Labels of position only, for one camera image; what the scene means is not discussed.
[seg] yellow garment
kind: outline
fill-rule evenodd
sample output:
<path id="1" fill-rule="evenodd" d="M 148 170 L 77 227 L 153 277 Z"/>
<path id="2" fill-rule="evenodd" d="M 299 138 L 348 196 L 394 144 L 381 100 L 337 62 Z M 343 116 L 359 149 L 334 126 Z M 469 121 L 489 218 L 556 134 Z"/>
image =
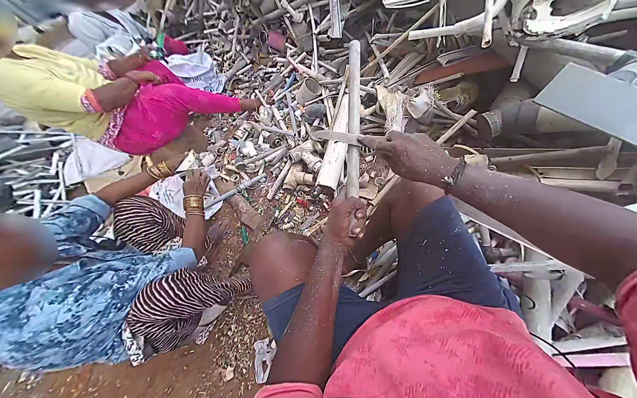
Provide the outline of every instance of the yellow garment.
<path id="1" fill-rule="evenodd" d="M 80 103 L 87 88 L 110 83 L 95 61 L 38 45 L 15 45 L 13 51 L 31 59 L 0 59 L 0 99 L 8 107 L 31 121 L 91 140 L 104 134 L 112 113 L 88 113 Z"/>

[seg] wire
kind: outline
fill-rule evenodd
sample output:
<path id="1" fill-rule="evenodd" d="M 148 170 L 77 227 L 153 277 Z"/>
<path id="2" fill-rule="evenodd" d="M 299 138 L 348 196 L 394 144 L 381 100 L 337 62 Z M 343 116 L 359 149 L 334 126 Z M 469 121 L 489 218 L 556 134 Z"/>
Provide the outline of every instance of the wire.
<path id="1" fill-rule="evenodd" d="M 563 357 L 563 358 L 564 358 L 564 360 L 566 360 L 566 361 L 567 361 L 567 363 L 569 364 L 569 366 L 571 366 L 571 367 L 572 367 L 572 369 L 574 369 L 574 373 L 576 373 L 576 377 L 577 377 L 577 379 L 579 380 L 579 382 L 580 382 L 580 383 L 582 383 L 582 384 L 584 384 L 584 385 L 586 385 L 586 384 L 584 383 L 584 379 L 582 379 L 582 376 L 579 374 L 579 368 L 578 368 L 578 367 L 576 367 L 576 366 L 574 365 L 574 362 L 572 362 L 571 360 L 569 360 L 569 358 L 568 358 L 566 355 L 564 355 L 564 353 L 563 353 L 562 351 L 560 351 L 560 350 L 559 350 L 559 348 L 554 347 L 554 345 L 553 345 L 552 343 L 550 343 L 549 341 L 547 341 L 547 340 L 545 340 L 545 339 L 541 338 L 540 336 L 537 336 L 536 334 L 534 334 L 534 333 L 532 333 L 532 332 L 529 332 L 529 333 L 530 333 L 533 337 L 536 337 L 537 339 L 540 339 L 542 342 L 544 342 L 545 344 L 547 344 L 547 345 L 548 345 L 548 346 L 550 346 L 551 348 L 554 348 L 554 350 L 555 350 L 555 351 L 557 351 L 557 354 L 559 354 L 561 357 Z"/>
<path id="2" fill-rule="evenodd" d="M 528 308 L 528 310 L 534 310 L 535 308 L 537 308 L 537 303 L 535 303 L 535 300 L 533 300 L 532 297 L 524 293 L 520 293 L 520 295 L 527 297 L 527 299 L 530 300 L 530 302 L 532 302 L 532 308 Z"/>

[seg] bracelet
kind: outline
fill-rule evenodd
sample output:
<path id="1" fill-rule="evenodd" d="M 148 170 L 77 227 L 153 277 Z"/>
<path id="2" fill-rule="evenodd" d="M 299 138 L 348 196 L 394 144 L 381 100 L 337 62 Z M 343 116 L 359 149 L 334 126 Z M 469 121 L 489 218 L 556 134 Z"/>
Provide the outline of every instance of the bracelet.
<path id="1" fill-rule="evenodd" d="M 122 76 L 122 77 L 123 78 L 128 78 L 129 80 L 131 80 L 134 83 L 136 83 L 136 85 L 139 86 L 139 87 L 142 86 L 142 83 L 139 80 L 137 80 L 136 78 L 129 76 L 129 73 L 126 73 L 125 76 Z"/>
<path id="2" fill-rule="evenodd" d="M 149 173 L 150 176 L 156 178 L 157 180 L 164 179 L 164 176 L 161 175 L 161 172 L 154 166 L 147 167 L 146 172 Z"/>
<path id="3" fill-rule="evenodd" d="M 203 197 L 201 195 L 188 195 L 183 197 L 183 208 L 197 207 L 203 209 Z"/>
<path id="4" fill-rule="evenodd" d="M 157 180 L 164 180 L 168 177 L 173 177 L 173 173 L 168 169 L 166 163 L 161 162 L 156 166 L 149 166 L 146 168 L 146 172 Z"/>
<path id="5" fill-rule="evenodd" d="M 446 185 L 445 191 L 449 190 L 451 187 L 456 185 L 457 182 L 459 182 L 459 178 L 461 178 L 461 175 L 464 173 L 465 169 L 466 160 L 465 158 L 461 158 L 459 159 L 459 164 L 456 165 L 456 168 L 454 168 L 454 171 L 451 173 L 451 175 L 442 178 L 442 183 Z"/>
<path id="6" fill-rule="evenodd" d="M 166 165 L 165 161 L 159 162 L 159 164 L 157 164 L 156 167 L 159 168 L 159 171 L 162 172 L 163 175 L 165 175 L 167 177 L 172 177 L 173 176 L 173 172 L 171 172 L 171 170 L 168 169 L 168 166 Z"/>
<path id="7" fill-rule="evenodd" d="M 191 207 L 186 209 L 186 217 L 192 214 L 192 215 L 201 215 L 205 218 L 205 211 L 196 210 L 196 209 L 200 209 L 200 207 Z"/>

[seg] striped garment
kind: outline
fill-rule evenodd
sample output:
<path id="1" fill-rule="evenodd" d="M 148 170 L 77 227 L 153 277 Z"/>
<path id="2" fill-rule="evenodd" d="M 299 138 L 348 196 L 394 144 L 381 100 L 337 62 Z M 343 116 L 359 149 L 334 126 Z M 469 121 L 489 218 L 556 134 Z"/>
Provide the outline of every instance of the striped garment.
<path id="1" fill-rule="evenodd" d="M 181 242 L 185 221 L 155 199 L 123 199 L 115 206 L 113 217 L 115 238 L 140 251 L 168 250 Z M 205 248 L 209 250 L 213 243 L 206 235 Z M 186 343 L 201 326 L 205 310 L 227 305 L 233 297 L 252 290 L 249 277 L 221 280 L 203 273 L 207 263 L 203 257 L 199 267 L 177 270 L 146 285 L 137 295 L 127 315 L 127 327 L 143 340 L 144 360 Z"/>

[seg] man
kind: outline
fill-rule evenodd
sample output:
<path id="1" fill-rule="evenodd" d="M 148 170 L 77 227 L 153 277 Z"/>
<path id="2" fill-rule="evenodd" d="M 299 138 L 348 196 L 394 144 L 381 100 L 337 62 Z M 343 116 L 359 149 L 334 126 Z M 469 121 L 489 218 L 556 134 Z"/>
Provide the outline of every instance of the man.
<path id="1" fill-rule="evenodd" d="M 637 376 L 636 213 L 466 167 L 426 135 L 363 143 L 403 180 L 360 238 L 347 238 L 348 215 L 365 208 L 348 203 L 331 211 L 318 249 L 277 232 L 253 254 L 254 290 L 281 338 L 257 397 L 613 397 L 589 391 L 533 342 L 447 194 L 618 287 Z M 360 261 L 393 238 L 396 301 L 367 302 L 341 285 L 344 258 Z"/>
<path id="2" fill-rule="evenodd" d="M 98 59 L 114 59 L 132 54 L 139 43 L 154 39 L 154 35 L 123 10 L 80 11 L 67 16 L 68 30 L 82 41 Z M 164 49 L 169 55 L 188 54 L 182 42 L 164 37 Z"/>

